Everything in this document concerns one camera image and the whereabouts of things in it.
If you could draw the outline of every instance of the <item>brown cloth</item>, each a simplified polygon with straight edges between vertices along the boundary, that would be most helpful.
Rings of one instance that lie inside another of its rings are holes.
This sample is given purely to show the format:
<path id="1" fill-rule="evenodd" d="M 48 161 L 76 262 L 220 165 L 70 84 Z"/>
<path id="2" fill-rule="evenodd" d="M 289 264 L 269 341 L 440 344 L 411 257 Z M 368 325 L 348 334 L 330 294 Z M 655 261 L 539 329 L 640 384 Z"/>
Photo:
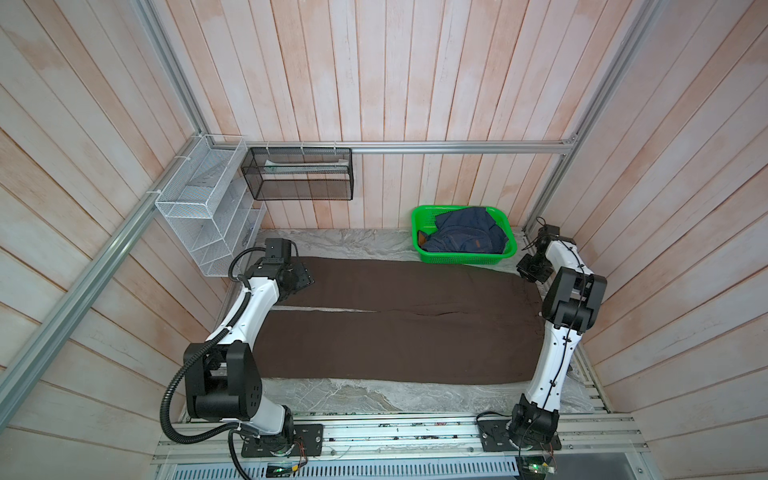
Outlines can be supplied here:
<path id="1" fill-rule="evenodd" d="M 253 350 L 264 378 L 494 385 L 533 378 L 543 336 L 530 316 L 277 310 Z"/>
<path id="2" fill-rule="evenodd" d="M 270 312 L 261 376 L 491 385 L 526 381 L 544 338 L 536 286 L 466 265 L 302 257 L 315 279 Z"/>
<path id="3" fill-rule="evenodd" d="M 512 273 L 469 265 L 391 260 L 302 257 L 315 283 L 280 305 L 538 315 L 541 297 L 533 283 Z"/>

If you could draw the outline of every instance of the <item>white mesh shelf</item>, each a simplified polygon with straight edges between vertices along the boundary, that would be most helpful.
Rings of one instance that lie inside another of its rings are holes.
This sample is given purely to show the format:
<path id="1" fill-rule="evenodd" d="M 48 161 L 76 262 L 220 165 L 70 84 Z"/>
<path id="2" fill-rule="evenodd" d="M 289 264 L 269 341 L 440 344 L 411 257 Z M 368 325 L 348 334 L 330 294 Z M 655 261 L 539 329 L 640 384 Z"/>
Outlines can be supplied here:
<path id="1" fill-rule="evenodd" d="M 206 276 L 227 275 L 232 259 L 251 246 L 266 213 L 266 205 L 253 208 L 237 169 L 247 150 L 242 138 L 237 137 L 236 147 L 216 146 L 232 138 L 200 137 L 156 202 Z"/>

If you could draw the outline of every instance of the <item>black wire mesh basket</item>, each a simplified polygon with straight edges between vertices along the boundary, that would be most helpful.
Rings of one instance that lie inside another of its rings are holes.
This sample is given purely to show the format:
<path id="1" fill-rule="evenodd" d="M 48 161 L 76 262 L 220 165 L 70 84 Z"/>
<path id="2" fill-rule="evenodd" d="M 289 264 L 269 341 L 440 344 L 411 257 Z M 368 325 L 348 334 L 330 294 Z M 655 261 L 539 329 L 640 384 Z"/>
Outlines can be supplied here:
<path id="1" fill-rule="evenodd" d="M 243 160 L 254 200 L 352 200 L 349 148 L 252 147 Z"/>

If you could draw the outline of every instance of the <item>laundry basket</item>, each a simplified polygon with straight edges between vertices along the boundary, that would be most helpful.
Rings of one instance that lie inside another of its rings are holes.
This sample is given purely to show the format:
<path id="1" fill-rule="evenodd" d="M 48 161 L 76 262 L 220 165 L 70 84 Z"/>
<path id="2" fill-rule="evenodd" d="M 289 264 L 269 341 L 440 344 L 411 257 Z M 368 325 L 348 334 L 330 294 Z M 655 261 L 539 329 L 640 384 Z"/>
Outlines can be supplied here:
<path id="1" fill-rule="evenodd" d="M 507 234 L 509 241 L 504 248 L 504 253 L 438 253 L 425 252 L 419 248 L 419 230 L 431 235 L 437 231 L 435 227 L 435 217 L 445 212 L 461 210 L 467 208 L 464 205 L 422 205 L 413 209 L 411 214 L 411 225 L 413 235 L 413 247 L 419 252 L 422 262 L 425 263 L 469 263 L 474 265 L 495 265 L 504 258 L 515 255 L 518 251 L 518 245 L 515 242 L 515 235 L 512 234 L 512 228 L 509 226 L 509 220 L 504 212 L 494 207 L 486 207 L 487 211 L 496 224 L 500 226 Z"/>

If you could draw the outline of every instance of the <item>black mounting plate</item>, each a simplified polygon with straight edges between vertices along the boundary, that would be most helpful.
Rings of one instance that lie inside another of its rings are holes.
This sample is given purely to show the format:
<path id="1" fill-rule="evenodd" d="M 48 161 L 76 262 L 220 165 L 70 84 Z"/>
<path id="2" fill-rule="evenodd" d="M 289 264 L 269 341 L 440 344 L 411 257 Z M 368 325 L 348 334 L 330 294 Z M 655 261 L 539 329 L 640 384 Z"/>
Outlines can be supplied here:
<path id="1" fill-rule="evenodd" d="M 518 447 L 509 439 L 507 432 L 507 422 L 509 420 L 478 420 L 478 429 L 480 430 L 480 443 L 482 443 L 483 452 L 517 452 Z M 563 445 L 560 443 L 560 437 L 557 434 L 552 437 L 552 449 L 560 450 Z"/>
<path id="2" fill-rule="evenodd" d="M 296 439 L 304 442 L 304 451 L 308 457 L 317 457 L 323 449 L 323 424 L 312 423 L 309 425 L 296 425 L 293 429 Z M 267 450 L 259 439 L 246 439 L 243 443 L 243 458 L 271 457 L 274 459 L 298 457 L 299 449 L 294 447 L 288 455 L 278 457 Z"/>

